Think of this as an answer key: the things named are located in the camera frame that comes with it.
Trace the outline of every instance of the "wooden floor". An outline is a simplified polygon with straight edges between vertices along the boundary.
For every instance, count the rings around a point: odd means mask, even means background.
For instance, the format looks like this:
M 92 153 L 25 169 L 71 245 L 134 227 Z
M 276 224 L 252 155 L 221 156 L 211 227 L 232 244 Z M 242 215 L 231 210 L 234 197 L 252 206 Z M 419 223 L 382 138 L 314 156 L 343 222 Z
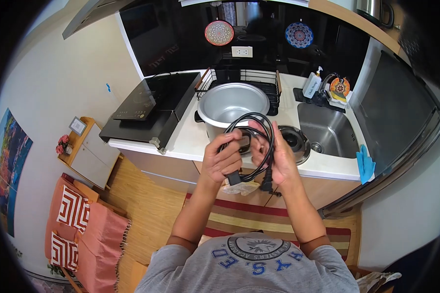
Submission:
M 165 245 L 186 194 L 155 185 L 126 158 L 115 172 L 104 200 L 127 211 L 132 227 L 126 252 L 119 263 L 119 292 L 128 293 L 134 261 L 150 262 L 152 253 Z M 351 229 L 347 264 L 356 264 L 360 246 L 360 213 L 340 220 L 325 220 L 327 227 Z

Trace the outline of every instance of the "faucet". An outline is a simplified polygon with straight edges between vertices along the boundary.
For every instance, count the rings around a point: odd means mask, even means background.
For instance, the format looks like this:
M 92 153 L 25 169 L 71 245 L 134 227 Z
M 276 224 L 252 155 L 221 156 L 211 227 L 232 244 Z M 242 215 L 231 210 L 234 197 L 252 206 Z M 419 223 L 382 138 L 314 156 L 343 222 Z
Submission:
M 339 79 L 340 83 L 344 83 L 344 79 L 342 77 L 339 76 L 339 74 L 335 73 L 335 72 L 331 72 L 330 74 L 328 74 L 328 76 L 326 76 L 323 81 L 321 82 L 321 84 L 319 85 L 318 88 L 318 94 L 326 97 L 327 94 L 325 92 L 325 88 L 326 88 L 326 84 L 328 83 L 328 81 L 332 78 L 332 77 L 337 77 Z

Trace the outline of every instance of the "hand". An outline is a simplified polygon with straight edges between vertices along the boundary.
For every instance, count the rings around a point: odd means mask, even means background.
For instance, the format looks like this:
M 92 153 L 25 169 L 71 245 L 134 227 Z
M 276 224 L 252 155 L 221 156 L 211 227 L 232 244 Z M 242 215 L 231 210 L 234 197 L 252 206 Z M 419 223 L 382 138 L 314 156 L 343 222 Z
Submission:
M 256 121 L 250 120 L 248 125 L 264 133 L 262 126 Z M 272 164 L 272 180 L 278 185 L 283 185 L 286 182 L 295 182 L 300 178 L 297 165 L 295 163 L 295 156 L 292 149 L 283 139 L 277 122 L 272 122 L 274 130 L 274 162 Z M 251 153 L 252 162 L 259 166 L 264 159 L 265 154 L 269 150 L 269 143 L 261 136 L 258 138 L 251 138 Z
M 240 144 L 237 142 L 242 137 L 239 129 L 230 133 L 217 136 L 205 147 L 204 161 L 201 175 L 207 175 L 216 183 L 225 180 L 225 175 L 233 173 L 241 168 L 242 161 L 239 153 Z M 229 143 L 221 152 L 217 153 L 222 144 Z

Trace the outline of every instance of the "shirt logo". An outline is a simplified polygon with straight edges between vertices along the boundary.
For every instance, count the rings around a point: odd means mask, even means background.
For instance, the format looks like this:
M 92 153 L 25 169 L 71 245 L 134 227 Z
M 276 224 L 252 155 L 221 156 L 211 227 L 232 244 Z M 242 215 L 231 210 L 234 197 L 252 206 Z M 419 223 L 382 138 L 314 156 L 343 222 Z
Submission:
M 228 238 L 230 251 L 236 256 L 251 261 L 276 258 L 286 252 L 290 245 L 290 241 L 281 239 Z

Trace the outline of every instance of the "white countertop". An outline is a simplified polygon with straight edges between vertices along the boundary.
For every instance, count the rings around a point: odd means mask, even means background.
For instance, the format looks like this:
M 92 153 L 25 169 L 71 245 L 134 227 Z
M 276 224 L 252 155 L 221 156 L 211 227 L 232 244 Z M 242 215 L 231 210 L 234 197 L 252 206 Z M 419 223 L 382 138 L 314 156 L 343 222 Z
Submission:
M 293 88 L 302 88 L 306 82 L 305 77 L 280 74 L 282 95 L 280 97 L 279 113 L 276 116 L 268 116 L 271 121 L 277 121 L 279 125 L 291 125 L 300 128 L 297 106 Z M 197 97 L 194 95 L 181 121 L 176 126 L 166 145 L 167 157 L 176 157 L 185 160 L 201 162 L 204 158 L 205 146 L 210 142 L 204 123 L 194 121 L 194 112 L 197 110 Z M 346 117 L 349 119 L 354 130 L 358 145 L 364 144 L 365 139 L 357 119 L 351 109 L 346 109 Z M 109 145 L 119 149 L 129 149 L 143 153 L 162 156 L 152 144 L 110 139 Z M 251 162 L 250 155 L 243 156 L 243 167 L 256 168 Z M 317 153 L 311 150 L 310 157 L 306 162 L 298 166 L 301 175 L 317 178 L 343 179 L 359 181 L 357 159 L 336 157 Z

